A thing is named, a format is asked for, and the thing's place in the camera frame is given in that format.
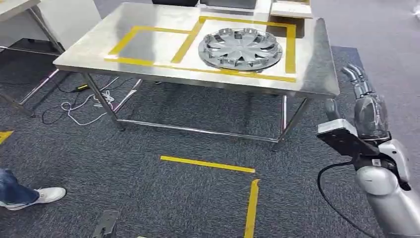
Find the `shoe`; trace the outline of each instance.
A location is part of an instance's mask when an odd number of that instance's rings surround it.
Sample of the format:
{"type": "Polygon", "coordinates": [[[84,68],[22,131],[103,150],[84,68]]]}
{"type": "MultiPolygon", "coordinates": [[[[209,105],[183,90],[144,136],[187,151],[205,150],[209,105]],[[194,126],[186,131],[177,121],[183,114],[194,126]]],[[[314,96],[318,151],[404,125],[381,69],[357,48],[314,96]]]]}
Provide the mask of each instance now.
{"type": "Polygon", "coordinates": [[[62,187],[40,188],[40,189],[35,189],[35,191],[37,191],[40,194],[40,197],[38,198],[38,200],[36,200],[33,203],[21,203],[21,204],[12,204],[12,205],[5,204],[4,206],[3,204],[1,204],[1,206],[7,208],[10,211],[17,211],[17,210],[20,210],[25,207],[29,207],[31,205],[38,204],[38,203],[55,202],[57,200],[62,199],[66,194],[66,190],[62,187]]]}

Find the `jeans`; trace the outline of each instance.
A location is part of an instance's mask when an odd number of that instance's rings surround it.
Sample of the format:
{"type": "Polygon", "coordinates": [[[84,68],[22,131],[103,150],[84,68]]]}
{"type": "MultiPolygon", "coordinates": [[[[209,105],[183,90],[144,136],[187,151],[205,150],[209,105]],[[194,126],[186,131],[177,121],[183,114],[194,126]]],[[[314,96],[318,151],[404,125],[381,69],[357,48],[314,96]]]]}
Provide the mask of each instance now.
{"type": "Polygon", "coordinates": [[[0,201],[5,204],[33,203],[39,198],[39,193],[24,187],[17,182],[9,169],[0,168],[0,201]]]}

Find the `metal stand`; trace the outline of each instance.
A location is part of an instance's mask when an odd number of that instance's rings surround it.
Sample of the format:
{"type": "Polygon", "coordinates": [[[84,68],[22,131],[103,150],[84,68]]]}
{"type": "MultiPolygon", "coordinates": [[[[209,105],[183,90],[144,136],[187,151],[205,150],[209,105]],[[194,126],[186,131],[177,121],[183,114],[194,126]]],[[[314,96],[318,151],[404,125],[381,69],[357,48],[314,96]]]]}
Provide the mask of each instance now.
{"type": "Polygon", "coordinates": [[[278,149],[280,147],[280,143],[282,141],[284,141],[284,139],[290,133],[290,131],[293,128],[296,127],[296,125],[298,124],[298,122],[302,118],[303,113],[308,109],[308,106],[311,104],[312,101],[313,101],[313,99],[310,99],[310,98],[305,98],[303,100],[303,102],[300,104],[300,106],[298,107],[297,111],[293,115],[292,119],[290,119],[290,122],[287,124],[287,126],[285,127],[285,129],[281,132],[281,135],[280,135],[277,143],[272,148],[273,151],[278,151],[278,149]]]}
{"type": "Polygon", "coordinates": [[[230,132],[219,132],[213,130],[204,130],[198,128],[190,128],[184,126],[176,126],[176,125],[166,125],[166,124],[158,124],[158,123],[151,123],[145,121],[137,121],[137,120],[127,120],[127,119],[119,119],[116,113],[121,109],[121,107],[136,93],[142,83],[142,80],[139,79],[137,83],[133,86],[130,92],[124,97],[124,99],[115,107],[114,110],[106,102],[105,98],[102,96],[99,88],[97,87],[96,83],[94,82],[93,78],[87,74],[83,73],[86,82],[88,83],[89,87],[93,90],[96,98],[100,101],[105,111],[111,116],[112,121],[117,126],[119,130],[124,130],[124,127],[121,123],[129,123],[129,124],[137,124],[137,125],[146,125],[146,126],[153,126],[159,128],[167,128],[167,129],[176,129],[176,130],[183,130],[183,131],[192,131],[192,132],[200,132],[206,134],[213,134],[213,135],[227,135],[232,137],[239,137],[244,139],[250,140],[259,140],[259,141],[267,141],[276,143],[273,147],[274,151],[278,150],[279,143],[284,140],[284,138],[288,135],[288,133],[293,129],[297,123],[299,122],[300,118],[302,117],[303,113],[308,108],[312,99],[305,98],[301,105],[299,106],[298,110],[293,115],[290,122],[287,124],[287,96],[282,97],[282,112],[281,112],[281,119],[280,119],[280,128],[281,128],[281,135],[279,138],[268,138],[268,137],[261,137],[255,135],[246,135],[246,134],[236,134],[230,132]]]}
{"type": "Polygon", "coordinates": [[[106,102],[105,98],[102,96],[102,93],[101,93],[100,89],[98,88],[98,86],[95,84],[93,78],[88,73],[82,73],[82,75],[85,78],[86,83],[92,89],[96,98],[102,104],[102,107],[105,109],[106,113],[108,113],[108,115],[111,116],[111,120],[114,122],[114,124],[117,126],[117,128],[121,131],[125,130],[125,128],[121,125],[121,123],[118,122],[118,118],[117,118],[115,112],[111,109],[111,107],[106,102]]]}
{"type": "MultiPolygon", "coordinates": [[[[50,40],[50,42],[54,45],[54,47],[62,54],[64,52],[64,48],[58,43],[57,39],[54,37],[54,35],[49,31],[47,26],[43,23],[43,21],[40,19],[40,17],[36,14],[36,11],[30,8],[27,11],[31,15],[31,17],[35,20],[35,22],[38,24],[42,32],[46,35],[46,37],[50,40]]],[[[13,48],[13,47],[5,47],[0,46],[0,49],[3,50],[13,50],[13,51],[21,51],[21,52],[28,52],[28,53],[34,53],[34,54],[44,54],[44,55],[51,55],[51,56],[59,56],[60,54],[54,54],[54,53],[48,53],[48,52],[39,52],[39,51],[33,51],[33,50],[27,50],[27,49],[21,49],[21,48],[13,48]]],[[[0,92],[0,98],[5,99],[7,102],[11,103],[15,108],[20,109],[23,113],[29,115],[30,117],[34,117],[35,114],[33,111],[27,109],[24,107],[24,104],[34,96],[35,93],[37,93],[46,83],[48,83],[57,73],[58,69],[51,72],[47,78],[42,80],[35,88],[33,88],[27,95],[23,97],[23,99],[18,102],[17,100],[13,99],[11,96],[8,96],[7,94],[0,92]]]]}

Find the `yellow floor tape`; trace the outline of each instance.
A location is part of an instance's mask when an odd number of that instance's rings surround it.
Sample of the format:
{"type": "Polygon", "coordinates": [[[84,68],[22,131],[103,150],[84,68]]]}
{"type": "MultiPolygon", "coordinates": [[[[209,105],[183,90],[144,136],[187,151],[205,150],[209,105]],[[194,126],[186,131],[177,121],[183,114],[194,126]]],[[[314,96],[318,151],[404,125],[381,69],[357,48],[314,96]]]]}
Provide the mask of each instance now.
{"type": "Polygon", "coordinates": [[[0,144],[2,144],[3,141],[5,141],[10,135],[12,135],[12,133],[13,133],[13,130],[5,131],[5,132],[0,131],[0,144]]]}
{"type": "Polygon", "coordinates": [[[180,163],[185,163],[185,164],[200,165],[200,166],[214,167],[214,168],[219,168],[219,169],[236,170],[236,171],[242,171],[242,172],[248,172],[248,173],[255,173],[255,169],[233,166],[233,165],[218,164],[218,163],[205,162],[205,161],[199,161],[199,160],[182,159],[182,158],[164,156],[164,155],[162,155],[160,157],[160,159],[161,160],[166,160],[166,161],[180,162],[180,163]]]}
{"type": "Polygon", "coordinates": [[[253,238],[254,237],[254,228],[255,228],[255,216],[257,214],[257,201],[258,201],[258,182],[260,180],[256,179],[251,183],[251,192],[250,200],[248,203],[248,212],[247,212],[247,221],[245,224],[245,234],[244,238],[253,238]]]}

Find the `yellow tape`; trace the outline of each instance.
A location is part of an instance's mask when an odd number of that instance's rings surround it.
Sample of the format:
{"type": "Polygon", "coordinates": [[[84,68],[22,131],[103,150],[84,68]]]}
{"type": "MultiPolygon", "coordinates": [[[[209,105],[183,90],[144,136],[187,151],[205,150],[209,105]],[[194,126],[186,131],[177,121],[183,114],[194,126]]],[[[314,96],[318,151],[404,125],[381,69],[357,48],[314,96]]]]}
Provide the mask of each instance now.
{"type": "Polygon", "coordinates": [[[204,22],[205,22],[205,20],[202,20],[201,17],[199,17],[198,21],[194,25],[190,34],[188,34],[184,43],[182,43],[178,52],[172,58],[171,63],[180,63],[181,62],[181,60],[184,58],[185,54],[187,53],[188,49],[191,47],[192,43],[194,42],[195,38],[197,37],[198,33],[200,32],[201,28],[203,27],[204,22]]]}
{"type": "MultiPolygon", "coordinates": [[[[181,45],[181,47],[179,48],[179,50],[177,51],[177,53],[171,60],[171,63],[180,63],[182,59],[184,58],[185,54],[187,53],[187,51],[189,50],[189,48],[191,47],[193,41],[197,37],[198,33],[200,32],[206,20],[242,22],[242,23],[260,24],[260,25],[267,25],[267,26],[286,27],[287,28],[287,31],[286,31],[287,33],[286,44],[287,45],[286,45],[286,56],[285,56],[285,61],[286,61],[285,72],[296,73],[296,25],[286,24],[286,23],[276,23],[276,22],[252,21],[252,20],[235,19],[235,18],[224,18],[224,17],[215,17],[215,16],[200,16],[191,31],[159,28],[159,27],[151,27],[151,26],[134,26],[122,38],[122,40],[118,42],[118,44],[108,53],[108,55],[109,56],[117,55],[134,38],[137,32],[141,30],[188,34],[187,38],[185,39],[185,41],[183,42],[183,44],[181,45]]],[[[162,68],[188,70],[188,71],[193,71],[193,72],[207,72],[207,73],[217,73],[217,74],[242,76],[242,77],[249,77],[249,78],[261,78],[261,79],[269,79],[269,80],[277,80],[277,81],[285,81],[285,82],[293,82],[293,83],[296,82],[296,78],[293,78],[293,77],[262,75],[255,72],[239,72],[239,71],[227,70],[227,69],[216,71],[216,70],[205,70],[205,69],[196,69],[196,68],[174,67],[170,65],[157,65],[153,61],[143,60],[143,59],[108,57],[108,58],[105,58],[105,61],[137,64],[137,65],[142,65],[142,66],[154,66],[154,67],[162,67],[162,68]]]]}
{"type": "Polygon", "coordinates": [[[278,27],[294,26],[293,24],[287,24],[287,23],[277,23],[277,22],[269,22],[269,21],[253,21],[253,20],[244,20],[244,19],[237,19],[237,18],[217,17],[217,16],[200,16],[199,19],[241,22],[241,23],[258,24],[258,25],[266,25],[266,26],[278,26],[278,27]]]}
{"type": "Polygon", "coordinates": [[[255,216],[257,214],[257,202],[258,202],[258,182],[260,180],[256,179],[251,183],[250,198],[248,203],[248,212],[247,212],[247,221],[245,224],[245,234],[244,238],[253,238],[254,237],[254,228],[255,228],[255,216]]]}
{"type": "Polygon", "coordinates": [[[136,27],[131,28],[131,30],[121,39],[120,42],[112,49],[108,54],[117,55],[120,51],[136,36],[139,30],[136,27]]]}
{"type": "Polygon", "coordinates": [[[285,58],[286,73],[296,73],[296,25],[287,27],[285,58]]]}
{"type": "Polygon", "coordinates": [[[13,130],[0,132],[0,144],[2,144],[10,135],[12,135],[12,133],[13,133],[13,130]]]}
{"type": "Polygon", "coordinates": [[[236,171],[242,171],[242,172],[248,172],[248,173],[255,173],[255,169],[233,166],[233,165],[224,165],[224,164],[211,163],[211,162],[205,162],[205,161],[199,161],[199,160],[182,159],[182,158],[164,156],[164,155],[162,155],[160,157],[160,159],[161,160],[166,160],[166,161],[180,162],[180,163],[185,163],[185,164],[200,165],[200,166],[207,166],[207,167],[213,167],[213,168],[219,168],[219,169],[236,170],[236,171]]]}
{"type": "Polygon", "coordinates": [[[216,74],[240,76],[240,77],[247,77],[247,78],[261,78],[261,79],[284,81],[284,82],[290,82],[290,83],[295,83],[296,82],[296,78],[293,78],[293,77],[263,75],[263,74],[259,74],[259,73],[255,73],[255,72],[241,72],[241,71],[228,70],[228,69],[222,69],[222,70],[216,71],[216,70],[197,69],[197,68],[182,68],[182,67],[174,67],[174,66],[170,66],[170,65],[158,65],[158,64],[155,64],[153,61],[144,60],[144,59],[133,59],[133,58],[118,57],[118,58],[115,58],[115,59],[105,58],[105,61],[119,62],[119,63],[129,63],[129,64],[136,64],[136,65],[150,66],[150,67],[159,67],[159,68],[171,68],[171,69],[187,70],[187,71],[192,71],[192,72],[216,73],[216,74]]]}
{"type": "Polygon", "coordinates": [[[161,31],[161,32],[180,33],[180,34],[190,33],[190,31],[186,31],[186,30],[177,30],[177,29],[160,28],[160,27],[152,27],[152,26],[135,26],[134,28],[138,31],[161,31]]]}

